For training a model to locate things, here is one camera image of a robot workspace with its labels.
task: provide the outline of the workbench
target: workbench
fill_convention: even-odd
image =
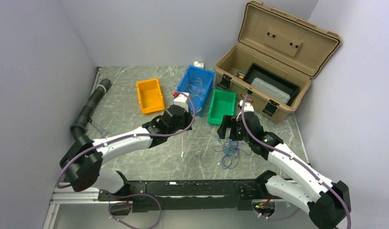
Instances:
[[[158,78],[165,107],[168,108],[174,98],[173,92],[186,69],[187,66],[99,68],[96,82],[108,78],[112,82],[112,87],[104,95],[91,118],[104,129],[111,131],[111,136],[134,130],[163,113],[141,113],[136,82]],[[223,169],[221,158],[224,153],[215,151],[215,149],[221,150],[216,132],[219,126],[207,123],[211,96],[212,92],[207,98],[202,116],[196,117],[192,130],[170,137],[166,143],[157,147],[120,156],[104,164],[104,167],[121,171],[128,180],[247,179],[256,178],[268,169],[287,177],[277,166],[266,162],[259,155],[251,154],[251,149],[246,144],[243,144],[240,149],[250,156],[241,152],[238,165],[234,169]],[[260,113],[255,113],[260,118],[265,131],[277,134],[294,153],[308,162],[292,114],[277,124]],[[90,124],[87,127],[87,134],[91,139],[100,138],[100,133]]]

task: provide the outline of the open lid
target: open lid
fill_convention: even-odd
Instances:
[[[256,1],[246,5],[238,41],[311,78],[341,43],[336,33]]]

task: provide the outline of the black latch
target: black latch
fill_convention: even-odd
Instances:
[[[279,104],[273,100],[269,100],[267,105],[264,107],[263,112],[268,114],[270,117],[277,111]]]
[[[228,88],[231,87],[231,77],[224,74],[222,76],[221,82],[217,83],[217,86],[219,86],[224,90],[227,90]]]

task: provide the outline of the metal wrench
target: metal wrench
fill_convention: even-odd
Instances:
[[[106,129],[103,129],[102,127],[100,127],[95,121],[93,121],[91,118],[89,118],[87,120],[88,122],[90,122],[90,124],[92,124],[92,126],[94,128],[96,128],[96,130],[98,130],[100,132],[100,135],[102,136],[102,138],[106,138],[106,137],[109,137],[111,132],[106,130]]]

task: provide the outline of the black pipe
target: black pipe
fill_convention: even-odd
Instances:
[[[108,92],[111,87],[109,79],[102,79],[95,91],[90,95],[86,105],[80,111],[75,123],[71,126],[71,132],[75,140],[78,137],[85,135],[86,124],[93,111],[102,100],[104,94]]]

